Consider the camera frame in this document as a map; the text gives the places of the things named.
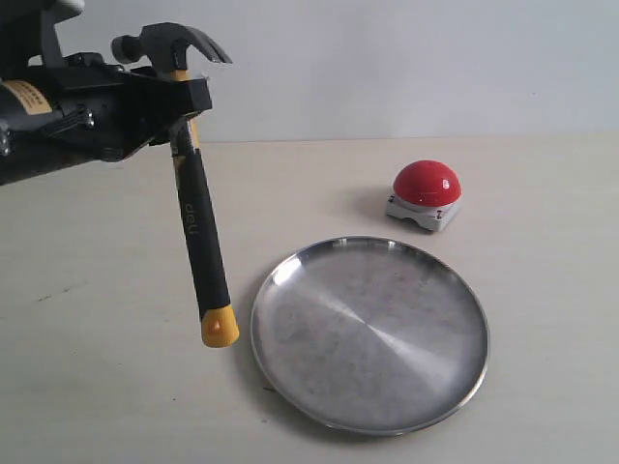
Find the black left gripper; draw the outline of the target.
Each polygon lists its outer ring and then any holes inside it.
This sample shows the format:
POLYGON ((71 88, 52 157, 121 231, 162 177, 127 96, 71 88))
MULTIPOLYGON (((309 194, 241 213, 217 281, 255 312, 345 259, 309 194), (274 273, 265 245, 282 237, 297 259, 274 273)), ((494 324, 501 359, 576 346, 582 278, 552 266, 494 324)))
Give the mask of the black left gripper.
POLYGON ((30 67, 28 81, 52 108, 28 138, 96 160, 122 160, 145 145, 168 144, 191 116, 212 108, 204 78, 175 80, 151 67, 129 72, 93 52, 70 55, 62 67, 30 67))

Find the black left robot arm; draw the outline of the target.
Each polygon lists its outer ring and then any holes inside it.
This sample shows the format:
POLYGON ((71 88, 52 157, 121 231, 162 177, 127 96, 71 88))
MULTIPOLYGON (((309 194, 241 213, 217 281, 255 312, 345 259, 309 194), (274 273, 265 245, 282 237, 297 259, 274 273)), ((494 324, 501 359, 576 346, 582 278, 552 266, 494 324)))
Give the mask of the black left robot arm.
POLYGON ((98 53, 71 55, 59 68, 28 66, 1 83, 1 182, 124 160, 211 107, 203 79, 127 71, 98 53))

